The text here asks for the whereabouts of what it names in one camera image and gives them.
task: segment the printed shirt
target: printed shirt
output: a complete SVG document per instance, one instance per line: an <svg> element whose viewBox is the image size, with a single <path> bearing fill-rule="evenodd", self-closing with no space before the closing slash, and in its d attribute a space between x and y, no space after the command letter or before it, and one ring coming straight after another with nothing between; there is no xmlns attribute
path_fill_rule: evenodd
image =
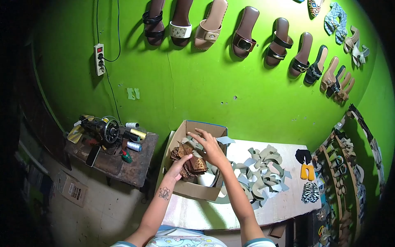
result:
<svg viewBox="0 0 395 247"><path fill-rule="evenodd" d="M118 241L111 247L136 247L134 244ZM181 228L158 231L146 247L227 247L222 241ZM243 247L275 247L268 238L256 238L247 241Z"/></svg>

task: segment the sandal insole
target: sandal insole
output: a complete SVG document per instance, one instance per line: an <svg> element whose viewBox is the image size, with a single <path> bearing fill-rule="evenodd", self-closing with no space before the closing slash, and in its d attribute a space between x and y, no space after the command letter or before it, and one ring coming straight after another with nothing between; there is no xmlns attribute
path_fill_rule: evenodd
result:
<svg viewBox="0 0 395 247"><path fill-rule="evenodd" d="M176 26L189 26L189 10L191 9L193 0L177 0L173 19L171 23ZM176 38L171 37L173 43L177 46L184 47L188 44L189 38Z"/></svg>
<svg viewBox="0 0 395 247"><path fill-rule="evenodd" d="M207 20L202 24L205 30L218 30L221 27L228 2L226 0L214 0L211 4ZM195 39L195 46L199 49L208 49L213 43L207 40Z"/></svg>
<svg viewBox="0 0 395 247"><path fill-rule="evenodd" d="M251 37L252 29L254 28L254 25L258 17L259 17L259 11L254 7L247 6L244 9L243 17L241 18L240 25L237 28L236 32L241 37L252 41L252 37ZM249 52L240 49L235 45L232 46L233 46L232 47L233 52L236 54L236 56L241 58L246 58L248 56Z"/></svg>
<svg viewBox="0 0 395 247"><path fill-rule="evenodd" d="M162 11L163 7L165 6L165 0L151 0L151 6L149 10L149 18L153 18L155 16L160 15L160 12ZM165 26L163 25L163 22L160 21L156 24L152 25L145 25L145 29L148 32L160 32L165 30ZM157 38L148 38L148 43L151 45L160 45L162 44L163 36L162 37L157 37Z"/></svg>
<svg viewBox="0 0 395 247"><path fill-rule="evenodd" d="M288 29L290 27L290 24L288 23L287 19L285 18L278 18L276 20L277 25L276 25L276 35L279 37L282 41L287 42L288 40ZM284 55L285 54L285 48L282 47L281 45L277 44L276 42L271 42L270 48L277 54L279 55ZM266 56L266 63L269 66L276 66L280 63L281 60L275 59L273 57Z"/></svg>
<svg viewBox="0 0 395 247"><path fill-rule="evenodd" d="M313 36L308 32L304 32L303 37L302 37L302 47L301 47L300 51L298 52L298 54L295 56L295 59L303 64L307 64L308 56L310 55L310 50L311 50L312 44L313 44ZM300 71L297 71L292 67L291 67L290 73L293 76L300 75Z"/></svg>

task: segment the floor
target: floor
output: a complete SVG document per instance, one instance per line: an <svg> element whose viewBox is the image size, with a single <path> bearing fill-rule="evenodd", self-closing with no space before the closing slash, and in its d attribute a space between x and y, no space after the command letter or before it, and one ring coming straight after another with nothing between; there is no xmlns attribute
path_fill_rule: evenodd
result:
<svg viewBox="0 0 395 247"><path fill-rule="evenodd" d="M83 208L54 191L50 219L57 246L108 247L137 229L148 207L141 202L143 194L137 189L114 179L109 187L103 173L75 159L71 159L72 171L47 154L43 155L43 165L52 179L62 169L89 188ZM262 229L268 236L270 227ZM220 239L228 247L241 246L240 231L207 231L206 234ZM285 246L285 234L280 239L271 239L280 247Z"/></svg>

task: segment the patterned leather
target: patterned leather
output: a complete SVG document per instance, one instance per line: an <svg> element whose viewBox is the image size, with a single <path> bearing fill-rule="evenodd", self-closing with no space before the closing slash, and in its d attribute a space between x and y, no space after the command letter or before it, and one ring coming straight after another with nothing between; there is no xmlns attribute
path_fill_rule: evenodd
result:
<svg viewBox="0 0 395 247"><path fill-rule="evenodd" d="M336 31L336 43L341 45L348 33L346 29L347 14L337 2L331 3L330 6L332 9L325 16L324 28L329 35Z"/></svg>

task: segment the white thread spool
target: white thread spool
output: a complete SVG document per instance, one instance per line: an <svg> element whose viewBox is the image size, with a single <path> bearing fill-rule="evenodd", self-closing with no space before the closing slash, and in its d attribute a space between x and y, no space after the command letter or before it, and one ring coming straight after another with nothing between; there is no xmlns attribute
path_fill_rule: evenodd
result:
<svg viewBox="0 0 395 247"><path fill-rule="evenodd" d="M141 144L128 141L128 148L130 148L131 150L140 152L141 151Z"/></svg>
<svg viewBox="0 0 395 247"><path fill-rule="evenodd" d="M137 128L139 126L140 126L139 123L126 123L125 124L125 127L127 127L127 128Z"/></svg>

